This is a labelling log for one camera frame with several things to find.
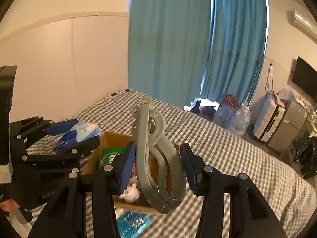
teal curtain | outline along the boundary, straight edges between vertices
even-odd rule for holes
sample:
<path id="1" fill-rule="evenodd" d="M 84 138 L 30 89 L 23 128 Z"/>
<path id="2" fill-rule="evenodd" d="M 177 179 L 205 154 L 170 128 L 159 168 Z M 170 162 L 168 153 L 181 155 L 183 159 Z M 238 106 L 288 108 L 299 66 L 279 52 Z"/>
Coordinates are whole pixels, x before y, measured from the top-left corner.
<path id="1" fill-rule="evenodd" d="M 129 87 L 183 108 L 199 96 L 211 0 L 132 0 Z"/>
<path id="2" fill-rule="evenodd" d="M 213 0 L 210 56 L 201 98 L 221 101 L 235 95 L 251 101 L 266 44 L 266 0 Z"/>

hanging cord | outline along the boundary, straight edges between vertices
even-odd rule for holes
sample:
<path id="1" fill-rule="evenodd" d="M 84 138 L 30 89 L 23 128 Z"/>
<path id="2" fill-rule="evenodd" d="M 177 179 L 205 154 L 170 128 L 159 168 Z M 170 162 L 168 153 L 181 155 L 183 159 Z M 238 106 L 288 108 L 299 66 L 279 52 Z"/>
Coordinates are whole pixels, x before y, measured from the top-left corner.
<path id="1" fill-rule="evenodd" d="M 271 72 L 271 80 L 272 80 L 272 90 L 270 89 L 270 72 Z M 266 78 L 266 84 L 265 84 L 265 93 L 268 94 L 274 94 L 274 87 L 273 87 L 273 65 L 270 63 L 270 66 L 268 68 L 268 74 Z"/>

cardboard box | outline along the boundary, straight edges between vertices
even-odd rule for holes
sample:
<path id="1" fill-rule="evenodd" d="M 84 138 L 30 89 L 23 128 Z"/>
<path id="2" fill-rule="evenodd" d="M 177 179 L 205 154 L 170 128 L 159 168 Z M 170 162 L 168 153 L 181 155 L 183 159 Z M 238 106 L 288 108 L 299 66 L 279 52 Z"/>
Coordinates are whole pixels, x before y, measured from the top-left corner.
<path id="1" fill-rule="evenodd" d="M 104 148 L 125 148 L 129 141 L 134 141 L 132 136 L 121 135 L 113 132 L 104 132 L 100 136 L 100 145 L 97 149 L 95 149 L 91 153 L 91 157 L 89 158 L 85 170 L 83 174 L 91 174 L 94 173 L 99 166 L 101 151 Z M 173 144 L 178 151 L 180 152 L 180 146 L 177 144 Z M 157 183 L 158 175 L 159 175 L 159 165 L 156 161 L 156 158 L 150 153 L 149 155 L 149 168 L 151 176 L 154 181 Z M 172 176 L 169 169 L 167 167 L 167 177 L 166 177 L 166 188 L 169 194 L 171 194 L 172 189 Z M 156 209 L 154 209 L 151 204 L 146 200 L 143 194 L 140 195 L 140 198 L 134 203 L 126 203 L 123 199 L 120 199 L 118 196 L 113 196 L 114 205 L 117 207 L 124 208 L 126 210 L 140 212 L 140 213 L 158 213 Z"/>

green package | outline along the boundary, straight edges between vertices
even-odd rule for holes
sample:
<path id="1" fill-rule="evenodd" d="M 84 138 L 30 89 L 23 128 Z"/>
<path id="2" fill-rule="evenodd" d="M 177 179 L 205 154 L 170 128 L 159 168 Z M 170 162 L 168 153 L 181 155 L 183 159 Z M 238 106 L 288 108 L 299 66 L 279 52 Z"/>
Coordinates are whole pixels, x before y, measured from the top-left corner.
<path id="1" fill-rule="evenodd" d="M 99 167 L 111 165 L 115 156 L 123 154 L 125 149 L 102 149 Z"/>

air conditioner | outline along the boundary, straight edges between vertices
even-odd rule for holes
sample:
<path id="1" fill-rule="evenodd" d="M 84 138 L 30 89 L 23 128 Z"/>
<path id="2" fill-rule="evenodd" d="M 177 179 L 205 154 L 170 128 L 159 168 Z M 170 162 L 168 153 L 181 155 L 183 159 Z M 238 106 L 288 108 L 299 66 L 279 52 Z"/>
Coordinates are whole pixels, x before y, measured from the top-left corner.
<path id="1" fill-rule="evenodd" d="M 298 28 L 300 31 L 305 33 L 313 41 L 317 43 L 317 26 L 311 21 L 307 20 L 295 9 L 291 10 L 292 25 Z"/>

